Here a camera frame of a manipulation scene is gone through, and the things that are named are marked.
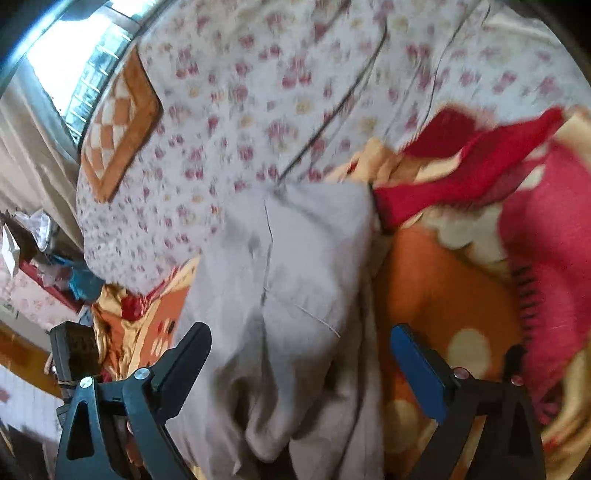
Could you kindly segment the beige zip jacket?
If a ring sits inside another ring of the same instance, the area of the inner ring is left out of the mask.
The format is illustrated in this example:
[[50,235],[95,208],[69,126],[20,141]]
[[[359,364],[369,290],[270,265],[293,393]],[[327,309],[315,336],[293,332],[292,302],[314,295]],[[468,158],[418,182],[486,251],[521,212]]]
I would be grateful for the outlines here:
[[360,183],[235,196],[176,331],[211,353],[169,431],[208,479],[380,479],[382,387]]

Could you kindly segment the blue plastic bag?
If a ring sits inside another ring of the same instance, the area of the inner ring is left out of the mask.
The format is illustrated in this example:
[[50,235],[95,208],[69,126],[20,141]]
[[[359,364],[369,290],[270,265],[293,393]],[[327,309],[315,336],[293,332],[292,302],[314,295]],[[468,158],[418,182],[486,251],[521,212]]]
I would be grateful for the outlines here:
[[56,254],[51,254],[49,259],[54,265],[70,271],[68,286],[76,300],[91,304],[98,299],[105,281],[96,276],[84,260],[74,260]]

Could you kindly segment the beige curtain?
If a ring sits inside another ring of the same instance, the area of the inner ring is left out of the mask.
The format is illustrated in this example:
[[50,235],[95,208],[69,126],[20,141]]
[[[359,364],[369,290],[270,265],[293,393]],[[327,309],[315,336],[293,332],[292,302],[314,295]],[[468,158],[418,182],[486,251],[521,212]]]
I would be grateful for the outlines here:
[[1,210],[43,210],[81,249],[78,174],[77,147],[32,65],[24,60],[1,96]]

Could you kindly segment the orange red yellow blanket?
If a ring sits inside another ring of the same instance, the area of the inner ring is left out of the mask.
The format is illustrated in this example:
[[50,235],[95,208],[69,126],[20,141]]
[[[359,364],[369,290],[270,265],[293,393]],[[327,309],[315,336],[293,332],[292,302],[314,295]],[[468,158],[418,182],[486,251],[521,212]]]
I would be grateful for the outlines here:
[[[389,343],[398,323],[481,380],[499,379],[522,346],[518,374],[541,432],[547,478],[568,479],[584,461],[590,449],[589,134],[587,119],[558,108],[496,127],[444,109],[401,151],[370,140],[325,181],[259,183],[223,204],[221,225],[223,208],[249,189],[369,187],[382,478],[410,473],[435,432],[394,361]],[[94,329],[100,363],[113,380],[154,365],[186,334],[176,328],[204,248],[173,272],[138,317],[127,314],[125,293],[103,289],[93,307]]]

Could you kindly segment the orange checkered cushion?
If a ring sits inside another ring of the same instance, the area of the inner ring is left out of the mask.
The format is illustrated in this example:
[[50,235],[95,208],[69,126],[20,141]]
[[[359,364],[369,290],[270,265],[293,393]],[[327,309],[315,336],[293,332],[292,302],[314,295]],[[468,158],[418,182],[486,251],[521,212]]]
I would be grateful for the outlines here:
[[80,149],[94,198],[110,201],[161,115],[161,103],[132,47],[106,86]]

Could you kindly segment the floral white quilt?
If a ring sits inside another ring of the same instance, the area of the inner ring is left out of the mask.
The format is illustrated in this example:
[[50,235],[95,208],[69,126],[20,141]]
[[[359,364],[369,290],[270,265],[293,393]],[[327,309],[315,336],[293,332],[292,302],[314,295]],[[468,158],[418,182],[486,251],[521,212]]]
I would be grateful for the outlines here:
[[110,201],[80,178],[76,202],[89,268],[139,293],[257,183],[317,182],[447,103],[510,122],[590,102],[558,38],[502,1],[177,1],[137,50],[160,119]]

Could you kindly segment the window with frame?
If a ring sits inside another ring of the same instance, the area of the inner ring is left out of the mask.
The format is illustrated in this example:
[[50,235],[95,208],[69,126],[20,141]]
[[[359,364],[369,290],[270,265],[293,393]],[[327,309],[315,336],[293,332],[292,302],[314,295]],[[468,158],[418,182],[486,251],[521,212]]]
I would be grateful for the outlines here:
[[27,53],[33,71],[78,144],[100,94],[155,1],[75,1]]

